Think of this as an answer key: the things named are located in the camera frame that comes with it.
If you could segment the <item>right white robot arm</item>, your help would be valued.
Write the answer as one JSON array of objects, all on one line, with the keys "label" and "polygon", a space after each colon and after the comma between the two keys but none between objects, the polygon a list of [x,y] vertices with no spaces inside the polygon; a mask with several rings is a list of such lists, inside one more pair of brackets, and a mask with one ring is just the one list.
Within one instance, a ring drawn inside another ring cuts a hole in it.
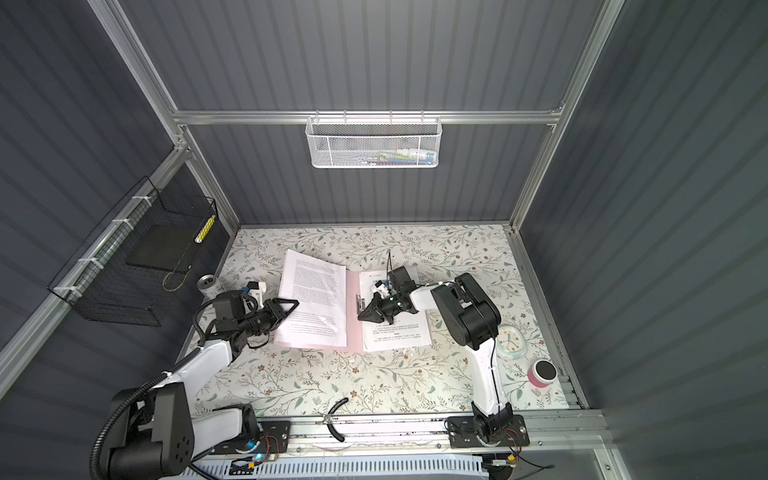
[{"label": "right white robot arm", "polygon": [[398,267],[377,284],[357,319],[392,325],[401,314],[427,310],[440,313],[454,342],[467,351],[473,381],[473,428],[478,440],[485,445],[500,443],[514,416],[502,388],[497,357],[501,314],[471,274],[419,284],[405,267]]}]

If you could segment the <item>stack of printed papers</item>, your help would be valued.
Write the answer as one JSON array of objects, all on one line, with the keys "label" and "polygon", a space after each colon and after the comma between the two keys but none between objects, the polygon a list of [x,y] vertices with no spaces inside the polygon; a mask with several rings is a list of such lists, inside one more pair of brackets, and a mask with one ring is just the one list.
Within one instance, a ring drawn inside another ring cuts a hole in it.
[{"label": "stack of printed papers", "polygon": [[[359,274],[360,300],[364,306],[372,300],[375,292],[381,291],[376,286],[383,282],[385,271],[377,270]],[[426,347],[431,344],[431,333],[428,317],[424,311],[419,313],[403,312],[394,317],[393,323],[384,321],[380,324],[363,321],[362,350],[372,353],[384,350],[403,349],[411,347]]]}]

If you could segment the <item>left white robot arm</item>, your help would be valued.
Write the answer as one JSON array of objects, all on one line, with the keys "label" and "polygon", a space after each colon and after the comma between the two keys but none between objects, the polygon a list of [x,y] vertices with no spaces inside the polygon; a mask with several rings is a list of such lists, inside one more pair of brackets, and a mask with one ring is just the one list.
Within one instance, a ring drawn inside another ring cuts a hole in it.
[{"label": "left white robot arm", "polygon": [[192,317],[197,346],[171,369],[135,389],[118,392],[89,456],[94,479],[161,479],[196,469],[196,460],[234,441],[242,453],[266,456],[279,450],[266,438],[252,406],[223,407],[195,418],[190,404],[217,373],[267,340],[300,303],[258,300],[244,290],[225,291],[204,302]]}]

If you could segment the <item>pink file folder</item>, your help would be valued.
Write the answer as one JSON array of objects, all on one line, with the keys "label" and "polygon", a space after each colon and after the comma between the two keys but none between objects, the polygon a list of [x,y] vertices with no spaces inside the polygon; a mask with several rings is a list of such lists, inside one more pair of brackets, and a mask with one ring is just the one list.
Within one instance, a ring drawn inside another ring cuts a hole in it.
[{"label": "pink file folder", "polygon": [[343,349],[328,349],[341,352],[354,352],[365,353],[362,350],[362,325],[361,321],[357,319],[357,314],[360,312],[357,310],[356,296],[359,293],[359,274],[361,272],[354,272],[347,270],[347,346]]}]

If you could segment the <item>printed white paper sheet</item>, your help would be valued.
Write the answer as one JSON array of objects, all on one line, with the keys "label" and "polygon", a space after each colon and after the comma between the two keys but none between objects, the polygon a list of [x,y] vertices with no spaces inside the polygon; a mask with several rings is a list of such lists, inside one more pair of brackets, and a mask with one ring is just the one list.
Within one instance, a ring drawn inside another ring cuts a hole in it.
[{"label": "printed white paper sheet", "polygon": [[294,250],[286,252],[279,296],[298,307],[277,328],[277,344],[292,348],[347,346],[347,270]]}]

